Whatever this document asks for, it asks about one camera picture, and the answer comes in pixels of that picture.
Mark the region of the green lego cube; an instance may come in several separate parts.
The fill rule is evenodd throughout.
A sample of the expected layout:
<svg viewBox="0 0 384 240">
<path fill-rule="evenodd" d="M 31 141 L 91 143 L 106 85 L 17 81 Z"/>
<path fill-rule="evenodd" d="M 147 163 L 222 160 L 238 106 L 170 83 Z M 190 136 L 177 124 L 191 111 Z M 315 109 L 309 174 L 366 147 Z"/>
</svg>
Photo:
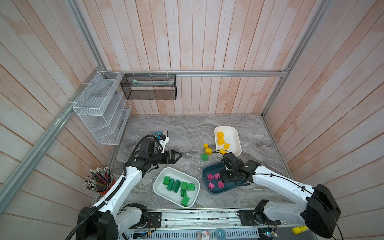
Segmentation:
<svg viewBox="0 0 384 240">
<path fill-rule="evenodd" d="M 201 160 L 204 162 L 204 161 L 207 161 L 209 159 L 209 155 L 207 154 L 202 154 L 201 155 Z"/>
<path fill-rule="evenodd" d="M 196 190 L 196 185 L 195 184 L 192 184 L 192 183 L 188 183 L 187 184 L 187 191 L 188 192 L 193 192 Z"/>
<path fill-rule="evenodd" d="M 163 184 L 166 185 L 166 186 L 168 186 L 169 183 L 170 183 L 170 181 L 171 181 L 171 178 L 168 177 L 168 176 L 165 176 L 165 177 L 164 177 L 164 180 L 163 180 Z"/>
<path fill-rule="evenodd" d="M 190 198 L 188 198 L 188 197 L 185 196 L 185 197 L 182 198 L 181 205 L 182 205 L 183 207 L 187 207 L 188 204 L 189 204 L 189 201 L 190 201 Z"/>
<path fill-rule="evenodd" d="M 181 190 L 186 190 L 187 188 L 188 188 L 188 183 L 187 182 L 182 182 Z"/>
</svg>

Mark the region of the dark green 2x4 lego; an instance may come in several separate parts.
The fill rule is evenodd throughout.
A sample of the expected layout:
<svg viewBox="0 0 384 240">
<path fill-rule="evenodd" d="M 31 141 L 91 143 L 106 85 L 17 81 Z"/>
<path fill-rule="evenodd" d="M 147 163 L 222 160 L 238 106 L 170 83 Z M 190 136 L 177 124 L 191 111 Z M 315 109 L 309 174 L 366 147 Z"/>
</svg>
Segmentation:
<svg viewBox="0 0 384 240">
<path fill-rule="evenodd" d="M 179 191 L 180 187 L 181 187 L 181 184 L 182 184 L 181 181 L 176 180 L 175 183 L 174 183 L 174 185 L 173 185 L 173 189 L 172 189 L 172 191 L 173 191 L 174 193 L 177 193 L 177 192 Z"/>
</svg>

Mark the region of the long green lego brick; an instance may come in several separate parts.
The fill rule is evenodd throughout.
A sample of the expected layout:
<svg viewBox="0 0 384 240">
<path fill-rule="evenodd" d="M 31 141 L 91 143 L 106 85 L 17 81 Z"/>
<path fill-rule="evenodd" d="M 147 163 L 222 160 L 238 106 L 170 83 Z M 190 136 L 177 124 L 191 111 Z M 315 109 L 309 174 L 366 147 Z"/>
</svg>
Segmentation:
<svg viewBox="0 0 384 240">
<path fill-rule="evenodd" d="M 169 184 L 167 186 L 167 190 L 170 192 L 173 189 L 173 185 L 175 183 L 174 179 L 170 179 Z"/>
</svg>

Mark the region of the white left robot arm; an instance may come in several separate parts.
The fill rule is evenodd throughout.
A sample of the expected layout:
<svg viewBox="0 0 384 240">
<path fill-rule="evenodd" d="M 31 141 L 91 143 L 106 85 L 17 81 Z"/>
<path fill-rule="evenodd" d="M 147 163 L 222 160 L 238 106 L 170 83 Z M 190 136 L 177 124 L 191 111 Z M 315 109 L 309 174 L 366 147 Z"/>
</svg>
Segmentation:
<svg viewBox="0 0 384 240">
<path fill-rule="evenodd" d="M 182 154 L 165 149 L 169 137 L 144 136 L 135 146 L 125 168 L 115 184 L 91 208 L 85 207 L 78 216 L 77 225 L 66 237 L 68 240 L 116 240 L 125 231 L 135 226 L 149 228 L 148 208 L 124 202 L 133 188 L 146 173 L 158 169 L 159 165 L 173 165 Z"/>
</svg>

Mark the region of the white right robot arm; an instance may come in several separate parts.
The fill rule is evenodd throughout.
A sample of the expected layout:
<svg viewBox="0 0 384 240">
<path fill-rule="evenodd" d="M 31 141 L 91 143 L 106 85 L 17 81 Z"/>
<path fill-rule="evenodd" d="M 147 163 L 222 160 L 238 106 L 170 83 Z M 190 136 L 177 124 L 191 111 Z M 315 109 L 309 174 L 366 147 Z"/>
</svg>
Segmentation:
<svg viewBox="0 0 384 240">
<path fill-rule="evenodd" d="M 253 218 L 259 225 L 273 225 L 276 221 L 306 226 L 314 234 L 331 239 L 339 230 L 341 215 L 330 190 L 321 184 L 311 186 L 286 178 L 253 160 L 243 162 L 234 153 L 219 152 L 225 169 L 222 179 L 225 183 L 243 182 L 257 184 L 291 200 L 290 204 L 278 204 L 261 200 L 253 211 Z"/>
</svg>

